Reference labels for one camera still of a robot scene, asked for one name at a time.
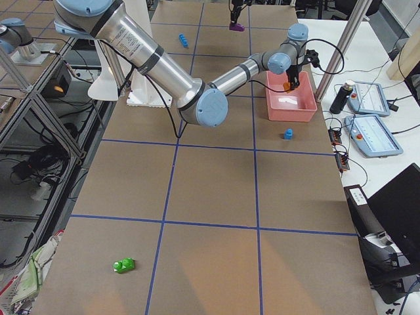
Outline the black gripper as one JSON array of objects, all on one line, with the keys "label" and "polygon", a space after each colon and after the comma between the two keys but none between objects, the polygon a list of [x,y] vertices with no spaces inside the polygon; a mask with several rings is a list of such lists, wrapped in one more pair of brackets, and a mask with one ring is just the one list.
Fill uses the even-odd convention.
[{"label": "black gripper", "polygon": [[287,79],[290,86],[299,86],[299,67],[290,67],[287,71]]},{"label": "black gripper", "polygon": [[238,22],[240,14],[246,6],[251,6],[251,0],[230,0],[229,11],[231,23]]}]

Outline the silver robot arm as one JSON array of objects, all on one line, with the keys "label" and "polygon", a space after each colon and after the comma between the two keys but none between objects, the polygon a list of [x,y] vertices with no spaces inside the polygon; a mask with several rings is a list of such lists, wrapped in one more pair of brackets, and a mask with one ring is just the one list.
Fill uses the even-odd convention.
[{"label": "silver robot arm", "polygon": [[141,75],[148,76],[173,99],[189,124],[216,127],[228,113],[227,95],[261,72],[287,73],[292,89],[299,85],[308,27],[289,27],[287,39],[271,51],[252,54],[210,83],[184,71],[135,20],[123,1],[55,1],[56,30],[89,35],[108,44]]}]

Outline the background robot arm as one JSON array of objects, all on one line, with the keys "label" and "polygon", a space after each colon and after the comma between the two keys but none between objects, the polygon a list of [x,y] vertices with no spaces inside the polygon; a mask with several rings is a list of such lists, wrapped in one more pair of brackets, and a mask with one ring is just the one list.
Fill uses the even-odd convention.
[{"label": "background robot arm", "polygon": [[41,56],[39,44],[20,18],[1,21],[1,50],[8,55],[18,51],[20,57],[28,62]]}]

